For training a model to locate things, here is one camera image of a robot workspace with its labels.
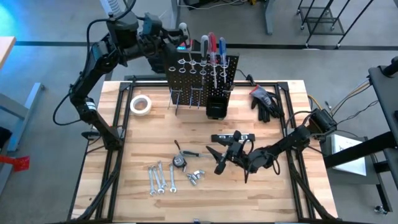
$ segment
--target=concrete floor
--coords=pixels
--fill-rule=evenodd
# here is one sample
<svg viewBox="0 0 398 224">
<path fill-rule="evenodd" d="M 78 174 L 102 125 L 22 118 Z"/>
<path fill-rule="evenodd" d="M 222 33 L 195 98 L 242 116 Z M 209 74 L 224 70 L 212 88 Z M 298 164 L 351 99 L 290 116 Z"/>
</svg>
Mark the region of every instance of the concrete floor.
<svg viewBox="0 0 398 224">
<path fill-rule="evenodd" d="M 361 3 L 354 1 L 347 8 L 347 20 L 358 13 Z M 336 6 L 343 1 L 336 0 Z M 199 11 L 182 10 L 182 21 L 189 21 L 193 35 L 200 36 L 213 30 L 232 43 L 302 44 L 307 31 L 298 34 L 300 21 L 294 17 L 298 3 L 278 0 L 275 9 L 275 32 L 272 37 L 264 35 L 260 8 L 249 6 L 223 6 L 241 19 L 233 30 L 213 27 L 209 22 L 201 25 L 195 17 Z M 138 1 L 134 12 L 142 15 L 146 11 L 161 15 L 169 7 L 168 1 Z M 227 16 L 223 7 L 201 11 L 203 15 Z M 162 17 L 166 24 L 169 12 Z M 0 35 L 16 35 L 18 40 L 39 41 L 85 41 L 85 27 L 89 21 L 103 17 L 99 1 L 82 0 L 78 3 L 66 0 L 2 0 L 0 2 Z M 246 16 L 253 17 L 248 26 Z M 375 1 L 363 18 L 347 36 L 350 45 L 398 45 L 398 9 L 393 0 Z M 91 39 L 99 39 L 106 32 L 103 24 L 93 27 Z M 316 37 L 318 44 L 332 45 L 330 37 Z M 398 55 L 393 51 L 326 51 L 326 50 L 248 50 L 239 52 L 238 67 L 261 80 L 305 80 L 307 91 L 319 102 L 328 100 L 334 105 L 368 75 L 368 68 L 388 64 Z M 68 84 L 73 83 L 82 69 L 85 59 L 84 47 L 25 47 L 16 46 L 0 73 L 0 90 L 23 102 L 35 82 L 47 88 L 41 94 L 36 111 L 29 122 L 17 156 L 30 156 L 30 169 L 13 173 L 0 196 L 0 223 L 48 223 L 66 219 L 75 184 L 83 159 L 86 141 L 80 136 L 90 127 L 84 123 L 71 126 L 56 126 L 52 113 L 65 96 Z M 153 74 L 144 58 L 129 62 L 129 67 L 117 67 L 113 80 L 122 80 L 125 75 Z M 102 82 L 98 82 L 90 96 L 98 101 Z M 370 88 L 347 102 L 336 115 L 341 120 L 364 108 L 376 98 Z M 78 115 L 70 103 L 65 103 L 58 114 L 59 121 L 71 121 Z M 12 128 L 14 121 L 0 111 L 0 124 Z M 373 137 L 388 130 L 379 105 L 368 109 L 357 118 L 347 121 L 339 129 L 360 136 Z M 398 192 L 390 174 L 383 175 L 388 196 L 394 210 L 398 210 Z M 379 203 L 373 185 L 336 185 L 331 183 L 339 217 L 348 221 L 368 223 L 395 223 L 397 212 L 382 216 L 372 207 Z"/>
</svg>

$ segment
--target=white tape roll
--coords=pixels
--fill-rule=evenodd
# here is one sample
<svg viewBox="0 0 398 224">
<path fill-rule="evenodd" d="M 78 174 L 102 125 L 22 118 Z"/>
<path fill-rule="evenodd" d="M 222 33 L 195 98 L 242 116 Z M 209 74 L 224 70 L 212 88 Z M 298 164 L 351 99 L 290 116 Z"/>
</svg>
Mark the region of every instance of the white tape roll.
<svg viewBox="0 0 398 224">
<path fill-rule="evenodd" d="M 143 110 L 137 110 L 136 105 L 141 102 L 146 102 L 147 106 Z M 150 113 L 152 108 L 152 102 L 146 95 L 138 95 L 134 97 L 130 102 L 130 110 L 136 116 L 144 116 Z"/>
</svg>

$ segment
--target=wooden table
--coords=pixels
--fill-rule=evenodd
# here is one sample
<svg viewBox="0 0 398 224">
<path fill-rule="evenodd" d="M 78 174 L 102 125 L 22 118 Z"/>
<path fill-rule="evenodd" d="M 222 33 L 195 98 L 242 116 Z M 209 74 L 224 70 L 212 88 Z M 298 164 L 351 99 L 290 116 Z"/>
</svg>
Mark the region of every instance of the wooden table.
<svg viewBox="0 0 398 224">
<path fill-rule="evenodd" d="M 104 82 L 98 104 L 99 113 L 109 125 L 113 121 L 119 84 L 120 82 Z M 309 110 L 304 82 L 289 81 L 289 88 L 294 111 Z M 172 194 L 166 190 L 164 195 L 155 197 L 149 195 L 147 168 L 159 160 L 163 162 L 164 175 L 170 185 L 168 165 L 178 153 L 174 139 L 179 142 L 182 149 L 204 154 L 208 154 L 205 146 L 212 146 L 221 152 L 226 150 L 225 147 L 210 142 L 211 134 L 233 133 L 235 130 L 254 133 L 255 148 L 274 144 L 281 139 L 282 132 L 278 119 L 261 123 L 257 120 L 257 109 L 250 109 L 251 89 L 252 87 L 236 87 L 229 101 L 227 117 L 223 121 L 215 121 L 206 117 L 205 108 L 197 110 L 194 107 L 180 106 L 178 115 L 175 116 L 174 107 L 167 109 L 169 90 L 166 87 L 135 88 L 134 96 L 147 95 L 153 104 L 147 116 L 129 117 L 113 221 L 192 222 L 194 218 L 211 222 L 297 221 L 285 153 L 278 158 L 280 175 L 275 175 L 272 168 L 259 169 L 257 174 L 249 176 L 247 184 L 243 181 L 242 168 L 230 162 L 227 162 L 226 169 L 221 175 L 216 175 L 213 173 L 216 167 L 214 159 L 187 158 L 188 173 L 198 169 L 206 172 L 206 175 L 198 180 L 197 186 L 192 186 L 186 174 L 180 169 L 175 169 L 177 193 Z M 282 95 L 282 102 L 286 107 L 284 99 Z M 301 123 L 305 116 L 298 114 L 297 122 Z M 88 150 L 102 144 L 98 141 L 89 146 Z M 316 141 L 312 141 L 311 146 L 320 148 Z M 311 190 L 328 212 L 337 217 L 322 155 L 312 150 L 304 150 L 303 157 Z M 86 156 L 72 218 L 82 214 L 98 193 L 105 158 L 105 149 Z M 301 191 L 300 198 L 304 214 L 307 214 L 304 194 Z M 106 198 L 105 211 L 108 209 L 108 199 Z"/>
<path fill-rule="evenodd" d="M 15 41 L 15 37 L 0 37 L 0 69 L 4 65 L 4 62 L 6 62 Z"/>
</svg>

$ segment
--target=pegboard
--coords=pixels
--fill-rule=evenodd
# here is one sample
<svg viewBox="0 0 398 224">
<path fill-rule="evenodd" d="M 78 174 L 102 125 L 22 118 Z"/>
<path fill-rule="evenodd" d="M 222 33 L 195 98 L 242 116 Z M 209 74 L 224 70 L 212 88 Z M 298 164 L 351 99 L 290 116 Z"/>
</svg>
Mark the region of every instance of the pegboard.
<svg viewBox="0 0 398 224">
<path fill-rule="evenodd" d="M 169 85 L 171 99 L 174 105 L 191 105 L 191 106 L 206 106 L 207 98 L 209 96 L 225 96 L 227 97 L 227 102 L 229 101 L 230 92 L 224 92 L 227 85 L 232 85 L 235 78 L 236 67 L 238 66 L 238 55 L 227 55 L 226 61 L 228 67 L 225 68 L 226 72 L 226 83 L 224 83 L 224 77 L 220 74 L 224 72 L 224 69 L 220 65 L 221 58 L 220 55 L 216 56 L 217 64 L 216 67 L 216 80 L 217 88 L 214 87 L 214 76 L 210 75 L 213 71 L 213 67 L 210 65 L 210 56 L 207 57 L 207 65 L 204 67 L 206 74 L 204 75 L 204 85 L 202 86 L 202 75 L 200 71 L 203 67 L 200 65 L 201 55 L 199 52 L 191 52 L 192 60 L 196 64 L 192 65 L 190 63 L 190 57 L 188 52 L 178 52 L 179 62 L 175 62 L 174 65 L 166 65 L 165 73 L 167 78 L 167 83 Z M 192 67 L 196 70 L 195 73 L 191 73 Z M 181 73 L 180 69 L 184 68 L 185 72 Z"/>
</svg>

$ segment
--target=combination wrench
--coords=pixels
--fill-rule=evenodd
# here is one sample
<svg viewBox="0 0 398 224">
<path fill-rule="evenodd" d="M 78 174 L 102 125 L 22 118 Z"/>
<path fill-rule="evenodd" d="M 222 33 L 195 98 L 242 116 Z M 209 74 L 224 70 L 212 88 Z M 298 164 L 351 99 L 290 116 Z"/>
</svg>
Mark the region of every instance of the combination wrench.
<svg viewBox="0 0 398 224">
<path fill-rule="evenodd" d="M 158 194 L 160 194 L 160 193 L 164 194 L 164 189 L 162 188 L 162 186 L 161 186 L 161 184 L 160 184 L 159 176 L 157 175 L 156 166 L 152 166 L 152 171 L 154 171 L 155 178 L 156 178 L 157 193 L 158 193 Z"/>
<path fill-rule="evenodd" d="M 170 180 L 172 182 L 172 186 L 170 188 L 170 192 L 175 193 L 177 192 L 177 188 L 174 185 L 174 166 L 173 164 L 169 164 L 169 168 L 170 168 Z"/>
<path fill-rule="evenodd" d="M 148 175 L 150 180 L 150 196 L 154 196 L 156 194 L 155 186 L 154 186 L 154 178 L 152 177 L 152 168 L 148 167 Z"/>
<path fill-rule="evenodd" d="M 166 179 L 164 179 L 163 168 L 162 168 L 162 161 L 157 161 L 157 165 L 159 166 L 160 177 L 162 178 L 162 188 L 166 189 L 169 187 L 166 183 Z"/>
</svg>

